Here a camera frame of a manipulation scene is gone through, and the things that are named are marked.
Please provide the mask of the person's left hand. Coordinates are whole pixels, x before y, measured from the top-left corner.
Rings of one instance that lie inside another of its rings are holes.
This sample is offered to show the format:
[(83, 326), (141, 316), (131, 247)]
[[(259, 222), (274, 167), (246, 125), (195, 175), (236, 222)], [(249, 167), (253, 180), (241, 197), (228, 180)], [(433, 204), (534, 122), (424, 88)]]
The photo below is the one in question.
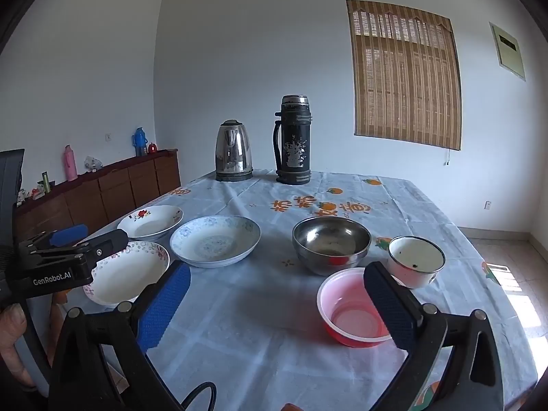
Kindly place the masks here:
[(0, 350), (1, 357), (12, 376), (25, 387), (34, 387), (34, 381), (21, 362), (15, 343), (27, 327), (24, 311), (19, 304), (12, 304), (1, 313)]

